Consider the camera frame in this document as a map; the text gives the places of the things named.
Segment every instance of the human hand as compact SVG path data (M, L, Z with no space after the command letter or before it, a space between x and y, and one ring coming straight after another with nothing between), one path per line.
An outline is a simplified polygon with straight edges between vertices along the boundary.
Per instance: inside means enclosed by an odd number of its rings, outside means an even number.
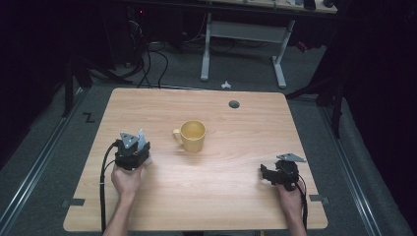
M301 190L304 192L304 185L301 181L298 182ZM301 213L303 210L303 202L301 199L301 193L296 188L293 191L288 192L283 185L275 184L276 188L278 189L279 196L281 199L281 207L284 210L285 214L288 215L299 215L301 217Z
M125 170L122 167L114 165L111 173L111 181L119 194L119 198L133 199L141 185L141 173L143 165L134 170Z
M295 189L288 192L283 185L275 184L281 199L281 207L285 213L288 229L291 236L307 235L306 228L303 223L303 200L300 191ZM304 185L298 182L303 193L305 193Z

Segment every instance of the wire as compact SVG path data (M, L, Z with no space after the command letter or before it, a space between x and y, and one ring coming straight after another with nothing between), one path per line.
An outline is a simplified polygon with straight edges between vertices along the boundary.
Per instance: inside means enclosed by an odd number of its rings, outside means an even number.
M163 69L162 74L160 75L159 79L157 80L157 87L160 89L160 81L162 80L163 75L165 74L166 70L168 69L168 58L160 52L154 51L153 53L157 53L157 54L161 55L163 58L165 58L165 61L166 61L165 69Z
M148 83L148 88L151 89L151 85L150 85L150 82L148 80L148 73L149 73L149 70L150 70L150 55L149 55L148 49L147 49L147 55L148 55L148 60L149 60L148 69L145 71L144 76L142 77L141 81L139 82L138 88L140 88L142 83L144 82L144 80L146 80L147 83Z
M105 178L105 169L107 168L105 166L105 163L107 162L107 156L110 153L110 151L114 148L114 147L118 147L119 144L119 140L114 142L113 144L111 144L111 146L108 148L107 152L104 155L103 158L103 163L101 165L101 173L100 173L100 206L101 206L101 231L104 233L105 228L106 228L106 219L105 219L105 192L104 192L104 178Z

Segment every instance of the metal rail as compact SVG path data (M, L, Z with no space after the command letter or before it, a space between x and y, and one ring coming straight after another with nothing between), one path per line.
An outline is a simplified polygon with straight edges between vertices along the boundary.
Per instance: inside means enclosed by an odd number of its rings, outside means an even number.
M374 218L368 199L362 191L359 181L356 178L352 166L350 165L349 158L343 148L343 145L340 139L334 135L331 127L331 118L327 109L325 107L318 107L318 109L322 118L325 120L328 133L331 135L331 139L337 149L339 163L342 167L344 177L346 178L347 185L350 189L356 207L358 208L359 214L362 217L362 221L364 222L368 235L383 235L377 221Z
M0 218L0 235L8 235L15 220L17 219L22 208L25 206L25 203L30 197L31 192L33 191L43 171L49 163L49 160L51 159L51 153L53 152L56 144L58 143L60 137L65 131L69 121L71 120L71 117L74 114L74 111L76 110L77 106L81 103L83 98L86 96L86 93L86 91L82 91L79 88L79 90L76 93L76 102L72 111L68 114L68 117L61 118L57 127L53 131L51 137L48 139L46 145L37 157L36 162L31 168L29 174L19 187L17 193L15 194L15 197L13 197L8 207L3 212Z

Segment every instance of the gray carpet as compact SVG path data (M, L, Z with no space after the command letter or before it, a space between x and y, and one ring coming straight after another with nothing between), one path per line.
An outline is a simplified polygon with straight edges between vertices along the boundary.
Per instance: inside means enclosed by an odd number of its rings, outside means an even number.
M222 89L221 85L227 81L232 85L232 90L290 93L307 85L326 51L324 47L306 53L294 47L287 48L282 68L288 87L286 90L280 90L277 88L269 57L249 52L251 50L245 46L234 47L224 53L213 51L210 78L203 83L199 79L202 48L196 48L196 44L190 46L195 48L183 47L182 50L178 50L166 46L159 51L169 60L168 69L161 80L163 86ZM219 51L224 50L225 47L227 46L222 45L214 49ZM273 51L273 45L257 48L257 50L261 49L268 54ZM148 78L154 87L163 72L165 60L156 53L151 53L150 56L151 67ZM126 69L119 68L117 73L125 71ZM140 72L131 80L137 85L142 76L143 73ZM74 195L105 105L111 91L117 87L121 86L108 81L94 80L93 87L83 92L84 99L69 120L62 138L51 152L49 163L16 218L9 235L99 235L99 233L66 232L62 225L68 209L62 204L66 200L71 200ZM337 157L338 152L321 108L316 106L312 98L314 96L304 95L288 101L303 148L309 156L318 190L328 199L328 203L325 204L328 228L310 230L308 233L309 235L368 235L343 175ZM60 115L63 110L61 89L53 103L33 123L30 133L12 159L1 170L1 212L6 210L54 128L61 121ZM84 113L90 113L90 119L94 122L86 122L87 115ZM363 146L346 104L343 105L340 135L340 141L370 201L382 234L412 235ZM267 235L288 235L288 232L271 230L267 231Z

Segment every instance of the metal frame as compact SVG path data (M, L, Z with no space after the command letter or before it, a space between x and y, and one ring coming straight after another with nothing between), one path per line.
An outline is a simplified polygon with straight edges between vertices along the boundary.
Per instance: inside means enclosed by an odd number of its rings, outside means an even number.
M203 55L201 80L207 81L209 79L209 47L212 36L228 37L236 39L247 39L255 41L266 41L278 43L278 52L273 56L272 65L275 69L278 86L281 89L286 88L286 82L281 68L281 60L285 52L289 37L295 21L291 20L287 28L267 27L249 24L239 24L223 21L213 21L211 13L208 14L207 28L206 28L206 48Z

